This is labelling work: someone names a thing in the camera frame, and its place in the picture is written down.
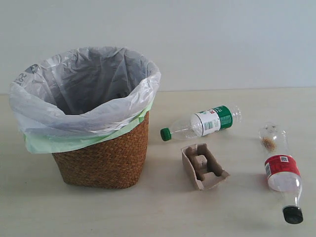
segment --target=trash bag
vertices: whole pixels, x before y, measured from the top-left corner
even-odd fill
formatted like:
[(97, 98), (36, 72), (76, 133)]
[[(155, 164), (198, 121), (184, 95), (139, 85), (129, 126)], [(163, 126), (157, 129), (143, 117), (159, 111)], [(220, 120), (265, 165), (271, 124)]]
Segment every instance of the trash bag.
[(25, 136), (105, 137), (150, 109), (160, 76), (127, 48), (78, 48), (21, 73), (11, 83), (10, 106)]

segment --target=cardboard packaging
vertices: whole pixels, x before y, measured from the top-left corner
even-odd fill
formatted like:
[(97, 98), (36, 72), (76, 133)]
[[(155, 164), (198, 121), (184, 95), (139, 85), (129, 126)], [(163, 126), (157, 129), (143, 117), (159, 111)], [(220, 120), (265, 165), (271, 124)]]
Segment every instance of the cardboard packaging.
[(184, 169), (197, 190), (214, 188), (229, 177), (205, 143), (193, 144), (181, 151)]

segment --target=bottle cap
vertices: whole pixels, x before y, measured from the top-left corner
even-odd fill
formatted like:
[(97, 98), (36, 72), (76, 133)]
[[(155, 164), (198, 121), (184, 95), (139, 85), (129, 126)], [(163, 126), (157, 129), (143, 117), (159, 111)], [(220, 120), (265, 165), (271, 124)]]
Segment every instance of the bottle cap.
[(284, 219), (289, 224), (300, 224), (303, 221), (302, 210), (297, 206), (287, 206), (283, 209)]
[(163, 139), (163, 141), (171, 140), (171, 133), (170, 133), (169, 128), (167, 128), (167, 127), (160, 130), (160, 135), (161, 135), (161, 138)]

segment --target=beige table surface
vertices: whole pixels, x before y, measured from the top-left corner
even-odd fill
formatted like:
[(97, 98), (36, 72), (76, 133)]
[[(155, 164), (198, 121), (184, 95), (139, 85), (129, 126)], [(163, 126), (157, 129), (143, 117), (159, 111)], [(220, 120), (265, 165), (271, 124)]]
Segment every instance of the beige table surface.
[[(186, 113), (236, 104), (243, 122), (189, 141), (161, 141), (159, 130)], [(50, 154), (26, 151), (0, 96), (0, 237), (316, 236), (316, 88), (160, 92), (150, 112), (149, 145), (137, 185), (102, 190), (63, 183)], [(267, 188), (258, 128), (272, 120), (288, 132), (303, 178), (304, 222), (285, 223)], [(231, 177), (195, 191), (180, 149), (209, 145)]]

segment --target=empty plastic bottle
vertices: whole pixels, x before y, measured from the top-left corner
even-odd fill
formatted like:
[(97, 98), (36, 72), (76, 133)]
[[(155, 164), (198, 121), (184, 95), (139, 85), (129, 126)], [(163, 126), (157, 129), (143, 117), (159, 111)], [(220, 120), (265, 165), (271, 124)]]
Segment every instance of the empty plastic bottle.
[(170, 127), (160, 131), (163, 141), (170, 139), (186, 140), (205, 136), (207, 134), (231, 127), (241, 121), (238, 106), (219, 106), (214, 109), (201, 111), (183, 116)]
[(259, 136), (265, 151), (268, 185), (282, 194), (285, 221), (299, 224), (303, 221), (299, 206), (302, 180), (296, 161), (289, 155), (286, 133), (278, 125), (268, 122), (259, 130)]

